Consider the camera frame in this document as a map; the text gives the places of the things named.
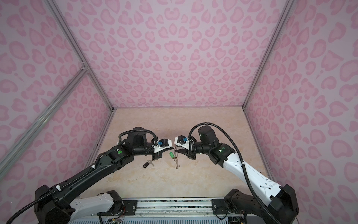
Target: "key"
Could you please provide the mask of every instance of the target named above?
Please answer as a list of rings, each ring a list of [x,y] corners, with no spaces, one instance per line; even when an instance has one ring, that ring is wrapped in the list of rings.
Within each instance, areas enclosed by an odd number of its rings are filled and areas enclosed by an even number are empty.
[[[147,166],[149,166],[149,164],[152,164],[154,166],[154,164],[152,163],[152,160],[148,160],[144,165],[143,168],[146,168]]]
[[[150,164],[152,164],[152,165],[154,166],[152,160],[148,160],[147,162],[150,163]]]

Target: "white cable tie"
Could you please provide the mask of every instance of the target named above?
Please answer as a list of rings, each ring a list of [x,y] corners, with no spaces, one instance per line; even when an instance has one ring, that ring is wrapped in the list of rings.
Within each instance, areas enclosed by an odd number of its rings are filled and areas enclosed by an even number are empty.
[[[60,185],[56,185],[56,189],[57,189],[58,191],[62,191]]]

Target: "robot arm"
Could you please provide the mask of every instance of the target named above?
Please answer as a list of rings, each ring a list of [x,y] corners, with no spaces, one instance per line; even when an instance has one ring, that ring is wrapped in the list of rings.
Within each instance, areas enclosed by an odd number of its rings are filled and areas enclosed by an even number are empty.
[[[154,136],[150,143],[146,142],[147,133]],[[125,134],[128,134],[127,138],[121,141]],[[7,224],[33,205],[40,224],[66,224],[98,212],[107,212],[108,215],[124,212],[122,199],[115,191],[85,199],[77,197],[102,178],[132,162],[134,156],[152,155],[152,160],[157,160],[162,158],[163,152],[173,147],[171,140],[158,140],[153,132],[144,128],[123,132],[119,139],[118,145],[101,153],[93,165],[80,173],[52,187],[39,187],[35,192],[35,201],[13,215]]]
[[[207,154],[214,164],[219,164],[222,168],[235,174],[242,181],[247,182],[242,164],[245,165],[246,174],[250,180],[250,185],[254,193],[262,201],[263,206],[282,224],[290,224],[299,213],[295,191],[289,185],[282,187],[278,183],[262,175],[247,162],[240,162],[239,155],[227,144],[220,143],[214,130],[206,125],[198,130],[200,142],[194,137],[181,135],[175,138],[174,144],[182,149],[176,150],[178,153],[186,155],[195,160],[196,154]],[[267,224],[274,222],[272,217],[260,206],[258,201],[251,195],[246,195],[239,190],[233,189],[225,196],[225,203],[230,212],[247,211],[260,216]]]

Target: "pink leopard print wall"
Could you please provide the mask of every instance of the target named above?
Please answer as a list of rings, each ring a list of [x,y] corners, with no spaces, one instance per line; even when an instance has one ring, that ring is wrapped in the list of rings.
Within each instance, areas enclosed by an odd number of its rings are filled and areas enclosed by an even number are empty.
[[[248,115],[300,224],[358,222],[358,1],[300,0]]]
[[[58,0],[114,106],[242,105],[285,0]]]
[[[0,182],[0,223],[33,201],[38,187],[83,170],[108,115],[86,76]],[[33,208],[14,223],[37,223]]]
[[[0,161],[80,68],[41,0],[0,2]]]

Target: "black cable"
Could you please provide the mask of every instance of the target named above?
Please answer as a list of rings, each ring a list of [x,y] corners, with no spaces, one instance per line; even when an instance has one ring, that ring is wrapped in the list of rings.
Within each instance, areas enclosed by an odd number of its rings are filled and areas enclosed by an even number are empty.
[[[156,140],[158,139],[158,137],[155,135],[154,132],[152,132],[151,130],[147,130],[147,129],[136,129],[136,130],[129,130],[129,131],[122,132],[121,134],[118,135],[119,142],[122,141],[122,136],[124,136],[126,134],[129,134],[129,133],[133,133],[133,132],[146,132],[146,133],[149,133],[149,134],[153,135],[153,137],[154,137],[154,145],[157,146]]]
[[[102,221],[102,212],[99,212],[99,213],[98,213],[98,218],[100,219],[100,224],[103,224],[103,221]]]
[[[247,212],[244,213],[244,223],[247,224]]]
[[[100,158],[104,155],[104,153],[101,153],[97,156],[96,161],[94,162],[94,165],[97,166],[99,163]],[[60,186],[61,189],[65,189],[67,186],[72,185],[73,183],[76,183],[77,181],[79,181],[80,179],[84,178],[85,176],[87,176],[88,174],[90,174],[93,171],[92,167],[88,167],[87,168],[87,172],[85,172],[84,174],[82,174],[81,176],[79,176],[78,178],[64,184],[63,186]],[[48,198],[49,196],[52,196],[54,194],[56,194],[57,192],[59,192],[58,189],[52,189],[50,190],[48,193],[41,195],[38,199],[34,200],[33,202],[29,203],[28,205],[24,206],[22,209],[20,209],[19,211],[17,211],[13,216],[10,217],[10,219],[6,222],[6,224],[11,224],[19,215],[21,215],[22,213],[24,213],[26,210],[28,210],[29,208],[31,208],[32,206],[34,206],[35,204],[45,200],[46,198]]]
[[[218,208],[225,208],[226,214],[225,214],[224,217],[220,218],[220,217],[216,214],[216,211],[218,210]],[[215,215],[216,215],[216,217],[217,217],[218,219],[220,219],[220,220],[224,220],[224,219],[226,218],[226,216],[227,216],[227,213],[228,213],[227,208],[224,207],[224,206],[222,206],[222,207],[217,207],[217,208],[215,209]]]
[[[189,140],[189,150],[192,151],[192,148],[191,148],[191,135],[193,133],[193,131],[199,127],[199,126],[202,126],[202,125],[211,125],[213,127],[216,127],[217,129],[219,129],[226,137],[227,139],[231,142],[231,144],[234,146],[237,154],[239,155],[239,158],[240,158],[240,162],[241,162],[241,167],[242,167],[242,171],[244,173],[244,177],[245,177],[245,180],[246,180],[246,184],[251,192],[251,194],[253,195],[253,197],[255,198],[255,200],[259,203],[259,205],[262,207],[262,209],[266,212],[266,214],[276,223],[276,224],[281,224],[280,221],[278,221],[278,219],[276,217],[273,216],[273,214],[271,214],[271,212],[267,209],[266,205],[262,202],[261,198],[259,198],[257,196],[257,194],[255,193],[255,191],[253,190],[252,188],[252,185],[251,185],[251,182],[247,176],[247,172],[246,172],[246,167],[245,167],[245,163],[244,163],[244,160],[242,159],[242,156],[241,156],[241,153],[239,151],[239,149],[237,148],[236,144],[234,143],[234,141],[230,138],[230,136],[222,129],[220,128],[219,126],[217,126],[216,124],[213,124],[213,123],[210,123],[210,122],[203,122],[203,123],[200,123],[200,124],[197,124],[195,125],[189,132],[189,135],[188,135],[188,140]]]

